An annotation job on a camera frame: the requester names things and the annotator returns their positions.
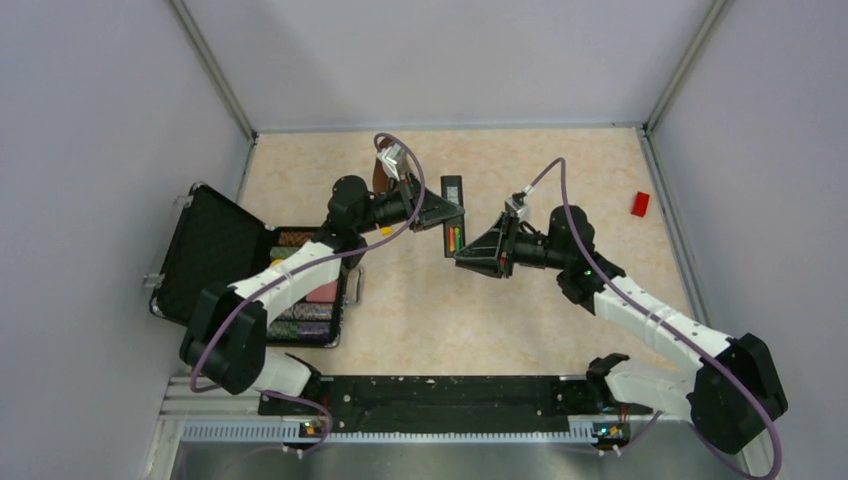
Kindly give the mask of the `black remote control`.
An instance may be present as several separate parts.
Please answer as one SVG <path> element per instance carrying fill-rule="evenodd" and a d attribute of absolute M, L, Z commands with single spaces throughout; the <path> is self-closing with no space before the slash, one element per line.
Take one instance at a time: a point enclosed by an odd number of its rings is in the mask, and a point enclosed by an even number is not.
<path fill-rule="evenodd" d="M 443 254 L 453 258 L 465 246 L 466 223 L 464 210 L 463 178 L 445 175 L 440 178 L 441 196 L 452 204 L 451 216 L 443 222 Z"/>

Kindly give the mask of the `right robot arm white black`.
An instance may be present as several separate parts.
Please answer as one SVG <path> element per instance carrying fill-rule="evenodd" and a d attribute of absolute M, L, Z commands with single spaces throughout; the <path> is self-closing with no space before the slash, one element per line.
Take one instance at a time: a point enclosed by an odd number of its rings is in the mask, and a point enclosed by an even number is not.
<path fill-rule="evenodd" d="M 595 250 L 594 235 L 577 206 L 555 208 L 547 233 L 504 212 L 454 260 L 498 279 L 511 277 L 518 265 L 555 269 L 570 302 L 621 326 L 671 363 L 665 369 L 618 353 L 592 361 L 586 397 L 594 409 L 649 407 L 688 422 L 725 454 L 774 433 L 788 402 L 765 342 L 753 334 L 734 338 L 655 298 Z"/>

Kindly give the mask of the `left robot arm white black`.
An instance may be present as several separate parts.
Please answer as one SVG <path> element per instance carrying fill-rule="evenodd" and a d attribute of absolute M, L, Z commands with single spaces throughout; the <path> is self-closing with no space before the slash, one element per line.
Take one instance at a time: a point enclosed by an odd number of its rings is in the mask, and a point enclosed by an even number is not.
<path fill-rule="evenodd" d="M 326 220 L 292 256 L 228 285 L 216 282 L 199 296 L 179 350 L 180 359 L 214 387 L 282 394 L 297 413 L 319 404 L 311 367 L 268 348 L 269 326 L 312 291 L 336 281 L 369 250 L 365 234 L 402 225 L 421 231 L 463 215 L 464 208 L 408 175 L 385 192 L 369 191 L 359 176 L 335 182 Z"/>

